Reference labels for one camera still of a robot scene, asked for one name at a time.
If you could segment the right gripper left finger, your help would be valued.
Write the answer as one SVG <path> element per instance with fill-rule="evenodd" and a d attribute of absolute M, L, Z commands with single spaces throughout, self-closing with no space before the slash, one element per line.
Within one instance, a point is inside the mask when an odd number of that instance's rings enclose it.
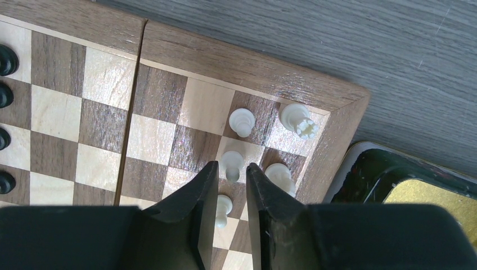
<path fill-rule="evenodd" d="M 209 269 L 219 164 L 146 209 L 8 206 L 2 269 Z"/>

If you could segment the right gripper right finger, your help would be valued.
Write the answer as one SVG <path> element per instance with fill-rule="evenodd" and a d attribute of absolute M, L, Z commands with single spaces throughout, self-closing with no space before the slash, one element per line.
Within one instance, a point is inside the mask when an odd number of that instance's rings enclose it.
<path fill-rule="evenodd" d="M 246 198 L 254 269 L 475 269 L 476 251 L 429 204 L 303 204 L 251 163 Z"/>

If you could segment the white chess pawn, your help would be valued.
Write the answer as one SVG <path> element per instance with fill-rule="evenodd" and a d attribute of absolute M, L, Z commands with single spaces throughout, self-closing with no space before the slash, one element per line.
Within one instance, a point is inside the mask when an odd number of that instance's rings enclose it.
<path fill-rule="evenodd" d="M 222 167 L 225 169 L 226 179 L 237 182 L 240 179 L 240 170 L 244 167 L 245 160 L 237 151 L 227 151 L 221 157 Z"/>
<path fill-rule="evenodd" d="M 255 116 L 245 108 L 234 110 L 229 117 L 229 126 L 239 137 L 245 138 L 251 134 L 255 126 Z"/>
<path fill-rule="evenodd" d="M 226 195 L 218 195 L 215 226 L 224 228 L 227 225 L 227 215 L 233 208 L 232 200 Z"/>

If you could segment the white chess piece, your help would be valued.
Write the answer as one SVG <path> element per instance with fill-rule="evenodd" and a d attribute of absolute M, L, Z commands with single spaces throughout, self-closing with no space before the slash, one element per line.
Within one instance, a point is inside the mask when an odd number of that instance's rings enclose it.
<path fill-rule="evenodd" d="M 309 110 L 302 104 L 291 103 L 279 113 L 281 124 L 299 138 L 308 140 L 317 136 L 318 126 L 311 119 Z"/>
<path fill-rule="evenodd" d="M 274 163 L 267 167 L 265 175 L 276 186 L 292 197 L 296 196 L 296 186 L 291 177 L 290 169 L 281 163 Z"/>

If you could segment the wooden chess board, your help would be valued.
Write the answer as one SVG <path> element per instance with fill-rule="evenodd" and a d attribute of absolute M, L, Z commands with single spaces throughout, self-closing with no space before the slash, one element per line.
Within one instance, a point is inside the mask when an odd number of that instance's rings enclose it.
<path fill-rule="evenodd" d="M 16 180 L 1 207 L 146 208 L 209 161 L 291 171 L 298 199 L 328 190 L 370 100 L 350 82 L 91 1 L 2 1 L 1 44 L 18 56 L 1 76 L 11 136 L 1 170 Z M 302 104 L 318 126 L 301 139 L 279 120 Z M 231 113 L 250 110 L 242 138 Z"/>

